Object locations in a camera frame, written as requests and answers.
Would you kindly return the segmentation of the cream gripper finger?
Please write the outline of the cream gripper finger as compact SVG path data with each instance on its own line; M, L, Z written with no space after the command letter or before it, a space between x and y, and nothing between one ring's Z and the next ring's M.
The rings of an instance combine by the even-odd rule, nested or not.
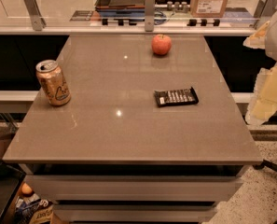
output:
M269 30L270 21L266 21L253 34L246 37L242 44L250 49L266 49Z
M254 96L247 107L245 120L250 125L261 125L277 112L277 63L261 68L254 87Z

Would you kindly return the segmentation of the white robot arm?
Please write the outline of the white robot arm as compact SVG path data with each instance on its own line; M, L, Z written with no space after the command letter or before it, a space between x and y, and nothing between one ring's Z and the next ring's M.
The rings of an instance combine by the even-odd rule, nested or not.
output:
M256 76L245 120L251 125L261 125L277 112L277 11L243 44L251 49L264 49L275 61L271 69L261 68Z

